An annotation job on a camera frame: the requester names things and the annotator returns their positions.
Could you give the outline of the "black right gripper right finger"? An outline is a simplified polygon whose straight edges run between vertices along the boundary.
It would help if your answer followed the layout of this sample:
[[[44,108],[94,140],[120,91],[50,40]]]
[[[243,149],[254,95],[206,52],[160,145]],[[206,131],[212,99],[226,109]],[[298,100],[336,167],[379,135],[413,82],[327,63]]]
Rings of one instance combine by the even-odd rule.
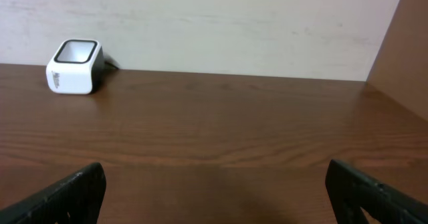
[[[385,224],[427,224],[426,204],[341,160],[330,161],[325,186],[340,224],[368,224],[364,212]]]

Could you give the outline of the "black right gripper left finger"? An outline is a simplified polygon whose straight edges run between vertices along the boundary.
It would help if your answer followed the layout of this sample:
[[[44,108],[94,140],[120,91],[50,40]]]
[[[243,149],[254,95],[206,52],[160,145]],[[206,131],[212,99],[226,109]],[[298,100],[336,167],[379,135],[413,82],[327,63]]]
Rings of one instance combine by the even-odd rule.
[[[105,192],[104,169],[95,162],[2,209],[1,222],[96,224]]]

